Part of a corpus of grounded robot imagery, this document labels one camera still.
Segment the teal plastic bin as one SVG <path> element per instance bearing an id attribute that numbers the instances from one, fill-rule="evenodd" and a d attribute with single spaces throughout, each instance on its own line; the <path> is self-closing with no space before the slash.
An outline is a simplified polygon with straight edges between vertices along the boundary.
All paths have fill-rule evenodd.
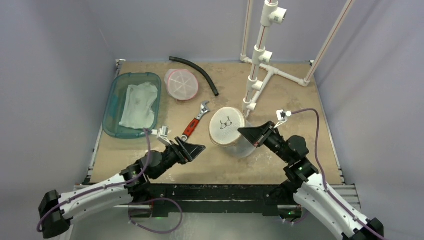
<path id="1" fill-rule="evenodd" d="M 102 121 L 103 131 L 117 139 L 145 136 L 158 122 L 162 81 L 152 72 L 124 73 L 111 85 Z"/>

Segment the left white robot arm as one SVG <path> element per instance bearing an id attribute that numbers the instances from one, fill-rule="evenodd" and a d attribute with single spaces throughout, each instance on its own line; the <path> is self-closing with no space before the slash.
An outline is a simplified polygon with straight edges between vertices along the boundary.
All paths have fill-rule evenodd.
<path id="1" fill-rule="evenodd" d="M 142 205 L 149 199 L 149 180 L 161 177 L 176 164 L 191 163 L 205 149 L 205 145 L 176 137 L 160 152 L 153 150 L 148 141 L 145 156 L 112 177 L 72 192 L 59 193 L 54 189 L 45 193 L 38 206 L 40 220 L 36 231 L 44 239 L 51 239 L 91 214 L 133 201 Z"/>

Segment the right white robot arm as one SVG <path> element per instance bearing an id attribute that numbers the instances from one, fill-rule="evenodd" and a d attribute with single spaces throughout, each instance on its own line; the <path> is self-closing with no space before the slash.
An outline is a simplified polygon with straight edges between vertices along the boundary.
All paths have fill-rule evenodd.
<path id="1" fill-rule="evenodd" d="M 284 202 L 296 202 L 338 240 L 384 239 L 382 222 L 366 217 L 349 204 L 310 162 L 304 137 L 293 135 L 284 139 L 271 121 L 257 127 L 240 127 L 238 132 L 254 147 L 267 147 L 287 164 L 287 180 L 280 191 Z"/>

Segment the white cloth garment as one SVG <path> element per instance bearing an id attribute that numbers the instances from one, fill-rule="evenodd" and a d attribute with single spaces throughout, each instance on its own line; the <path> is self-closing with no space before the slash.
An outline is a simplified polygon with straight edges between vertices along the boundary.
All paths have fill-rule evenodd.
<path id="1" fill-rule="evenodd" d="M 157 98 L 158 88 L 150 82 L 129 85 L 119 125 L 135 130 L 149 129 L 155 121 L 152 106 Z"/>

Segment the white PVC pipe rack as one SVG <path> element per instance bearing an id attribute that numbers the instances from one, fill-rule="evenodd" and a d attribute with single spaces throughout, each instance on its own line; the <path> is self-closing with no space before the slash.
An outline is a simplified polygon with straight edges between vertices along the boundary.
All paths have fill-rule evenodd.
<path id="1" fill-rule="evenodd" d="M 247 77 L 246 93 L 241 107 L 245 117 L 248 117 L 250 113 L 256 109 L 257 101 L 273 76 L 283 77 L 302 87 L 307 87 L 310 84 L 314 73 L 329 50 L 331 43 L 348 16 L 354 3 L 354 0 L 346 1 L 317 57 L 312 61 L 312 65 L 307 75 L 304 78 L 299 78 L 270 65 L 273 53 L 266 49 L 270 28 L 273 24 L 282 24 L 287 15 L 287 10 L 279 7 L 279 2 L 277 0 L 265 0 L 263 2 L 258 38 L 253 47 L 252 57 L 248 57 L 247 49 L 254 2 L 252 0 L 247 2 L 244 34 L 240 53 L 240 61 L 251 65 L 250 73 Z"/>

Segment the red handled adjustable wrench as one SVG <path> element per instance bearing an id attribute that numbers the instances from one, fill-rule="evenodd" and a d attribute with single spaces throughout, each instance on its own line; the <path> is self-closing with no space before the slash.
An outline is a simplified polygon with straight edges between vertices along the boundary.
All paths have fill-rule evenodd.
<path id="1" fill-rule="evenodd" d="M 209 113 L 211 111 L 211 109 L 208 106 L 209 102 L 210 102 L 209 100 L 205 100 L 205 101 L 201 102 L 200 111 L 199 111 L 198 115 L 188 124 L 188 126 L 185 128 L 184 132 L 181 135 L 181 139 L 184 142 L 186 142 L 189 139 L 189 137 L 193 134 L 193 132 L 195 131 L 195 129 L 198 126 L 202 117 L 206 113 Z"/>

